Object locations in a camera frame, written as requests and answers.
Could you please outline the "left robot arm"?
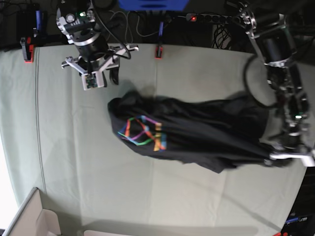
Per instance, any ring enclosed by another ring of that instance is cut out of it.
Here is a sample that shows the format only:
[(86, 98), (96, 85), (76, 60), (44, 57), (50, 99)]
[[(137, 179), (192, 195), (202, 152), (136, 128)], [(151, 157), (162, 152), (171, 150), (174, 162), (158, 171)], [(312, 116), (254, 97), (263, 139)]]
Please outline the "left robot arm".
[(245, 30), (254, 50), (245, 65), (243, 78), (255, 59), (260, 59), (267, 70), (267, 82), (275, 93), (276, 101), (269, 105), (283, 121), (282, 129), (272, 139), (272, 161), (299, 159), (305, 167), (314, 167), (315, 148), (309, 144), (310, 113), (308, 96), (304, 90), (298, 68), (293, 36), (289, 30), (287, 14), (263, 7), (264, 1), (238, 2), (238, 14), (233, 21)]

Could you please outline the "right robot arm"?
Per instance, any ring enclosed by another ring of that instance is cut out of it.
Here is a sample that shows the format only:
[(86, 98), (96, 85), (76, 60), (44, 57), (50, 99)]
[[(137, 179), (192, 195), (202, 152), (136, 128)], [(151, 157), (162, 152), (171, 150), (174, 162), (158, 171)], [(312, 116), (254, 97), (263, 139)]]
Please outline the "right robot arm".
[(58, 3), (56, 24), (69, 44), (77, 49), (78, 57), (67, 57), (61, 67), (76, 70), (81, 77), (83, 89), (107, 87), (104, 72), (109, 72), (110, 82), (119, 84), (121, 59), (130, 59), (135, 44), (117, 39), (117, 46), (108, 45), (106, 34), (116, 36), (101, 20), (91, 0), (61, 0)]

